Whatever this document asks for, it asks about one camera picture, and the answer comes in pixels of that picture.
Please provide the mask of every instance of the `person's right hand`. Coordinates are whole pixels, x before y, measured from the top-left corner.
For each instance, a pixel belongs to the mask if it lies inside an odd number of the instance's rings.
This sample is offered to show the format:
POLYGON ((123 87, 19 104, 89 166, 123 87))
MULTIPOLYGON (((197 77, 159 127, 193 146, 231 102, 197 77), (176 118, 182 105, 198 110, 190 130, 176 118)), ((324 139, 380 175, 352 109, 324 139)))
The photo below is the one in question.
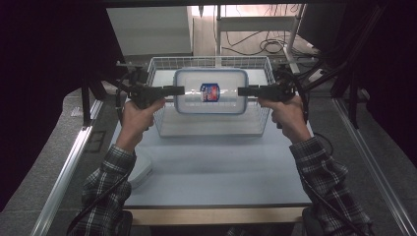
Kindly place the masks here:
POLYGON ((153 113, 163 107, 165 99, 155 101, 147 109, 141 110, 132 100, 124 105, 122 130, 116 146, 132 152, 142 140, 143 132, 153 125, 153 113))
POLYGON ((300 96, 296 95, 285 102, 258 98, 258 103, 261 107, 272 109, 272 122, 281 124, 282 134, 292 144, 307 141, 311 138, 310 131, 304 121, 303 102, 300 96))

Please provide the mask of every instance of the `table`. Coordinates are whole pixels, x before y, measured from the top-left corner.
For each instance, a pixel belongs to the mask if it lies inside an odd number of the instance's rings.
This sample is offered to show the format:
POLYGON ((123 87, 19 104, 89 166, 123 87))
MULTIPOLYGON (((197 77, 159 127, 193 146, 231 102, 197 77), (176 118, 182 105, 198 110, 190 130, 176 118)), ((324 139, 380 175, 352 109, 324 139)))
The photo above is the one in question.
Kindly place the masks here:
POLYGON ((311 202, 289 146, 271 121, 261 137, 161 138, 151 127, 136 151, 153 171, 125 209, 135 225, 301 221, 311 202))

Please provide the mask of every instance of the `floor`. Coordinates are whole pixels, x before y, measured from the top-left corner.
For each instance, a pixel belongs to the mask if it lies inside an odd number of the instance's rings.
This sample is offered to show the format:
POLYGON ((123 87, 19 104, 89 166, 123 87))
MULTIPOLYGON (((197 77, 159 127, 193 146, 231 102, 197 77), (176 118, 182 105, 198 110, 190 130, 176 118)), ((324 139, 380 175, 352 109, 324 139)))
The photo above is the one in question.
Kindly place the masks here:
MULTIPOLYGON (((269 13, 269 6, 265 6, 260 13, 269 13)), ((203 17, 195 20, 195 50, 194 55, 214 55, 214 35, 212 31, 212 18, 203 17)), ((282 32, 271 32, 268 36, 283 36, 282 32)), ((229 40, 238 42, 246 37, 247 32, 228 33, 229 40)), ((233 47, 244 53, 253 53, 260 50, 260 41, 264 40, 267 33, 258 33, 233 47)), ((221 36, 222 45, 228 47, 227 34, 221 36)), ((307 44, 302 38, 297 37, 296 48, 308 50, 307 44)), ((230 50, 222 51, 223 55, 236 55, 230 50)), ((284 58, 282 53, 271 55, 273 67, 284 58)), ((129 57, 128 60, 146 62, 147 57, 129 57)), ((347 184, 354 193, 356 199, 362 204, 365 211, 374 220, 376 235, 396 236, 413 235, 401 232, 395 218, 392 216, 393 209, 387 206, 386 199, 381 194, 376 181, 373 179, 370 170, 364 164, 358 148, 355 146, 352 137, 335 107, 334 101, 329 96, 331 82, 328 82, 311 92, 310 99, 310 123, 312 129, 331 140, 334 147, 333 157, 347 165, 349 175, 347 184)), ((114 88, 106 85, 106 90, 114 94, 114 88)), ((68 153, 80 132, 83 118, 75 110, 81 107, 81 93, 76 90, 67 95, 63 103, 63 112, 58 124, 51 134, 48 143, 43 148, 35 165, 28 173, 14 197, 9 201, 5 210, 0 213, 0 234, 1 235, 30 235, 40 212, 43 209, 50 191, 64 165, 68 153)), ((400 202, 409 214, 414 225, 417 224, 417 170, 410 163, 405 154, 386 134, 386 132, 373 120, 366 109, 366 102, 358 106, 359 130, 366 140, 367 145, 375 156, 378 164, 389 181, 392 190, 398 195, 400 202)), ((87 160, 84 165, 84 173, 88 174, 95 169, 100 162, 99 153, 96 158, 87 160)), ((61 235, 65 232, 65 225, 71 220, 77 207, 71 203, 78 200, 78 194, 73 192, 68 196, 70 200, 64 201, 62 209, 57 212, 55 221, 51 222, 48 235, 61 235)), ((139 233, 138 228, 134 231, 136 235, 147 235, 146 230, 139 233)), ((292 235, 301 235, 301 225, 296 225, 292 235)))

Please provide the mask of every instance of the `wall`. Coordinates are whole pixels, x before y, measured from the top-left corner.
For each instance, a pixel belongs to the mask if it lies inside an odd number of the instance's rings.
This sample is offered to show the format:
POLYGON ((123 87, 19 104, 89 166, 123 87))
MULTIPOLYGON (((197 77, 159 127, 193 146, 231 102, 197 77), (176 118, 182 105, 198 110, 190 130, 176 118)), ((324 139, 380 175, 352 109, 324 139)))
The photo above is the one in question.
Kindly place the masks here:
POLYGON ((107 9, 123 55, 191 53, 189 7, 107 9))

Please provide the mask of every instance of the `wire basket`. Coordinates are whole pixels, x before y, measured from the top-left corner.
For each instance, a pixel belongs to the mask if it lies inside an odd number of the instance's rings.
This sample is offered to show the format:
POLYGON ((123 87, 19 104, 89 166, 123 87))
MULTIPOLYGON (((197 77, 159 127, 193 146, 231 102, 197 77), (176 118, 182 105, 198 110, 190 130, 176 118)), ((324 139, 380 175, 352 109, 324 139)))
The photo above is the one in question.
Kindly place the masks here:
MULTIPOLYGON (((172 86, 175 72, 183 68, 239 68, 247 72, 249 85, 270 85, 275 82, 269 59, 257 57, 154 57, 149 64, 148 85, 172 86)), ((269 109, 261 107, 254 97, 248 97, 246 111, 240 115, 180 114, 173 97, 154 115, 161 137, 180 136, 261 136, 268 120, 269 109)))

